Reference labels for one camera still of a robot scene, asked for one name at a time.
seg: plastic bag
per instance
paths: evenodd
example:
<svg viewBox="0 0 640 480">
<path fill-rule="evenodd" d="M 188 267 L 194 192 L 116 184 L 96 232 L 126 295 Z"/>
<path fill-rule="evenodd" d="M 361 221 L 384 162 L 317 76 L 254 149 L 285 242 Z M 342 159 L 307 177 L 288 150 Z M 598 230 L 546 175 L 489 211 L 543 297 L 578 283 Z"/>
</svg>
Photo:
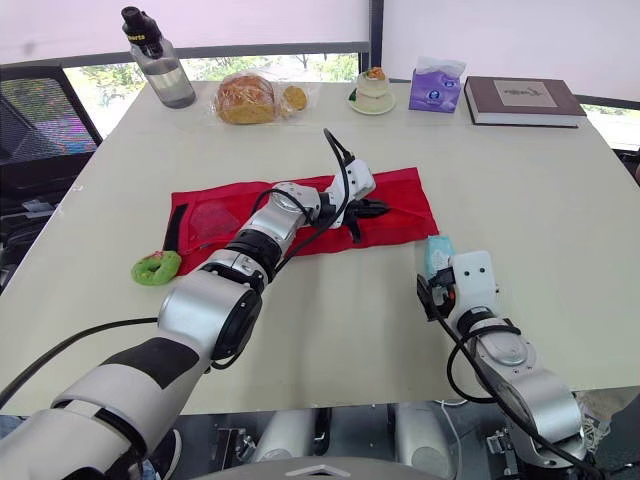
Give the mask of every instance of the plastic bag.
<svg viewBox="0 0 640 480">
<path fill-rule="evenodd" d="M 212 101 L 216 115 L 226 123 L 292 121 L 315 105 L 313 84 L 269 80 L 273 75 L 248 70 L 227 75 Z"/>
</svg>

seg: book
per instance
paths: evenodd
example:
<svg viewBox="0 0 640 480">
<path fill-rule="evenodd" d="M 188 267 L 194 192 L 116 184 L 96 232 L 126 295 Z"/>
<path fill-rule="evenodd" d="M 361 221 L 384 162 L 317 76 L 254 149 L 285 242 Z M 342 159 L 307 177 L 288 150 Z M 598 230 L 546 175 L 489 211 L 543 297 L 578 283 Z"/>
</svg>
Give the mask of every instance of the book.
<svg viewBox="0 0 640 480">
<path fill-rule="evenodd" d="M 586 117 L 562 80 L 470 76 L 464 94 L 476 125 L 576 128 Z"/>
</svg>

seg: green toy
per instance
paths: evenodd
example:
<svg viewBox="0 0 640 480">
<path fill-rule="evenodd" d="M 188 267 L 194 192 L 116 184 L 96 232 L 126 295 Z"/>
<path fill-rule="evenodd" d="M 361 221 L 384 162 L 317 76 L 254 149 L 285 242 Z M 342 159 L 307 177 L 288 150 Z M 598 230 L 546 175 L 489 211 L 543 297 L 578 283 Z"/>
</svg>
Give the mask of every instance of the green toy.
<svg viewBox="0 0 640 480">
<path fill-rule="evenodd" d="M 178 273 L 182 257 L 172 250 L 144 257 L 131 269 L 131 278 L 141 285 L 164 285 Z"/>
</svg>

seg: water bottle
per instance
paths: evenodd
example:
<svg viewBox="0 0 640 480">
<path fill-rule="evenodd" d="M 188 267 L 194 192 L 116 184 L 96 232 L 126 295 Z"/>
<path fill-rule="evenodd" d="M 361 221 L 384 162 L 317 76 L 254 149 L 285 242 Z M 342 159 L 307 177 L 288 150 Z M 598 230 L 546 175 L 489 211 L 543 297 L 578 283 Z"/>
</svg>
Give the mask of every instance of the water bottle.
<svg viewBox="0 0 640 480">
<path fill-rule="evenodd" d="M 136 7 L 123 8 L 122 17 L 131 55 L 162 103 L 170 108 L 191 105 L 196 93 L 173 45 L 162 36 L 155 20 Z"/>
</svg>

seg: black cable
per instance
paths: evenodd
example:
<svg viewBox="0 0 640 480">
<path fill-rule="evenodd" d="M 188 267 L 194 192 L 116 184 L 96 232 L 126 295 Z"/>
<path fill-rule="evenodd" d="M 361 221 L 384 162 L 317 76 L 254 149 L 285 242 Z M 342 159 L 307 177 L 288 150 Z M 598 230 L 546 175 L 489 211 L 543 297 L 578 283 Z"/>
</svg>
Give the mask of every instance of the black cable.
<svg viewBox="0 0 640 480">
<path fill-rule="evenodd" d="M 35 362 L 25 368 L 20 374 L 14 378 L 9 385 L 7 385 L 0 392 L 0 408 L 4 407 L 7 402 L 15 395 L 15 393 L 24 385 L 24 383 L 29 380 L 35 373 L 40 370 L 49 360 L 58 355 L 60 352 L 65 350 L 70 345 L 73 345 L 78 340 L 88 337 L 94 333 L 102 332 L 104 330 L 109 330 L 110 328 L 116 327 L 125 327 L 128 325 L 140 325 L 143 323 L 155 323 L 158 319 L 156 317 L 148 317 L 148 318 L 135 318 L 132 320 L 120 320 L 117 322 L 111 323 L 103 323 L 102 325 L 97 325 L 95 327 L 87 328 L 86 330 L 82 330 L 81 332 L 76 333 L 75 335 L 70 336 L 66 340 L 63 340 L 58 345 L 50 349 L 48 352 L 40 356 Z"/>
<path fill-rule="evenodd" d="M 438 310 L 437 306 L 435 305 L 435 302 L 433 301 L 433 295 L 432 295 L 432 292 L 431 292 L 431 288 L 430 287 L 427 287 L 427 288 L 428 288 L 427 300 L 431 304 L 430 307 L 431 307 L 434 315 L 436 316 L 436 320 L 442 326 L 442 328 L 445 330 L 445 332 L 447 332 L 447 334 L 451 337 L 451 339 L 456 343 L 456 345 L 458 345 L 459 341 L 458 341 L 458 338 L 457 338 L 456 334 L 453 332 L 453 330 L 451 330 L 449 325 L 447 325 L 447 322 L 444 320 L 444 318 L 442 317 L 442 314 L 440 313 L 440 311 Z M 495 399 L 495 401 L 498 404 L 498 406 L 511 419 L 511 421 L 513 423 L 515 423 L 522 431 L 524 431 L 534 441 L 538 442 L 540 445 L 542 445 L 546 449 L 548 449 L 551 452 L 555 453 L 560 458 L 566 460 L 571 465 L 573 465 L 573 466 L 581 469 L 585 473 L 591 475 L 592 478 L 598 479 L 598 480 L 606 478 L 605 477 L 605 473 L 603 471 L 601 471 L 600 469 L 598 469 L 598 468 L 596 468 L 596 467 L 594 467 L 592 465 L 589 465 L 588 463 L 580 460 L 579 458 L 574 457 L 570 453 L 564 451 L 563 449 L 561 449 L 561 448 L 557 447 L 556 445 L 554 445 L 553 443 L 549 442 L 546 438 L 544 438 L 537 431 L 535 431 L 533 428 L 531 428 L 531 426 L 527 422 L 522 420 L 520 418 L 520 416 L 507 404 L 507 402 L 505 402 L 502 399 L 502 396 L 497 392 L 497 390 L 495 388 L 493 388 L 493 386 L 491 385 L 489 379 L 484 374 L 484 372 L 480 368 L 480 365 L 478 365 L 478 363 L 476 362 L 475 358 L 473 358 L 473 356 L 471 355 L 471 353 L 469 352 L 467 347 L 465 345 L 463 345 L 462 343 L 460 343 L 459 345 L 460 345 L 459 350 L 464 354 L 464 356 L 466 357 L 467 361 L 469 362 L 469 364 L 473 368 L 476 376 L 480 380 L 480 384 L 484 387 L 484 389 L 487 391 L 487 393 L 491 397 L 493 397 Z"/>
<path fill-rule="evenodd" d="M 280 270 L 282 270 L 282 268 L 287 263 L 289 263 L 289 261 L 293 257 L 296 256 L 296 254 L 300 250 L 302 250 L 304 247 L 309 245 L 311 242 L 313 242 L 316 238 L 318 238 L 324 232 L 329 230 L 331 225 L 333 225 L 338 220 L 338 218 L 340 218 L 340 215 L 342 215 L 342 212 L 344 212 L 344 209 L 347 208 L 347 203 L 349 203 L 349 176 L 347 175 L 347 168 L 345 164 L 348 165 L 349 163 L 351 163 L 354 157 L 342 145 L 340 145 L 340 142 L 336 140 L 336 138 L 331 134 L 331 132 L 328 129 L 325 128 L 323 132 L 324 132 L 324 136 L 327 138 L 327 141 L 329 142 L 329 145 L 331 146 L 331 149 L 333 150 L 333 153 L 336 156 L 336 159 L 338 160 L 338 165 L 340 166 L 340 172 L 342 173 L 342 182 L 344 186 L 344 198 L 342 199 L 342 203 L 340 204 L 340 207 L 336 210 L 336 213 L 334 213 L 333 216 L 322 227 L 320 227 L 313 235 L 311 235 L 305 241 L 301 242 L 298 246 L 296 246 L 291 251 L 289 251 L 287 255 L 285 255 L 285 257 L 280 261 L 280 263 L 274 269 L 274 272 L 273 272 L 274 277 L 278 274 L 278 272 L 280 272 Z M 344 161 L 340 156 L 340 150 L 342 151 L 342 153 L 344 153 L 344 156 L 345 156 Z"/>
<path fill-rule="evenodd" d="M 455 360 L 456 355 L 458 355 L 458 352 L 460 351 L 462 346 L 465 345 L 469 340 L 479 335 L 484 335 L 485 333 L 490 332 L 509 332 L 515 333 L 516 335 L 520 335 L 521 333 L 518 328 L 509 325 L 490 325 L 488 327 L 482 327 L 477 330 L 473 330 L 472 332 L 468 332 L 456 342 L 453 350 L 451 350 L 451 353 L 449 354 L 449 359 L 447 360 L 447 380 L 449 380 L 451 388 L 453 388 L 461 398 L 464 398 L 465 400 L 468 400 L 470 402 L 496 403 L 496 400 L 492 397 L 472 397 L 471 395 L 465 393 L 462 389 L 460 389 L 453 378 L 453 361 Z"/>
<path fill-rule="evenodd" d="M 244 350 L 240 350 L 239 352 L 236 352 L 227 363 L 219 363 L 218 361 L 213 360 L 211 362 L 211 366 L 216 370 L 225 370 L 229 368 L 231 365 L 233 365 L 238 358 L 240 358 L 240 355 L 242 354 L 243 351 Z"/>
<path fill-rule="evenodd" d="M 296 197 L 294 197 L 293 195 L 291 195 L 288 192 L 285 192 L 284 190 L 280 190 L 279 188 L 269 188 L 269 189 L 265 190 L 264 192 L 260 193 L 260 195 L 258 195 L 258 198 L 256 198 L 256 201 L 253 202 L 253 208 L 251 209 L 251 215 L 256 213 L 256 211 L 258 210 L 258 207 L 260 206 L 260 202 L 262 201 L 262 199 L 264 197 L 266 197 L 267 195 L 269 195 L 270 193 L 277 193 L 277 194 L 282 195 L 284 197 L 287 197 L 289 200 L 291 200 L 295 204 L 295 206 L 298 207 L 298 209 L 302 212 L 302 214 L 304 215 L 304 218 L 307 220 L 307 223 L 309 225 L 311 225 L 313 220 L 311 219 L 311 215 L 309 214 L 309 211 L 306 208 L 304 208 L 304 205 L 302 205 L 298 201 L 298 199 Z"/>
</svg>

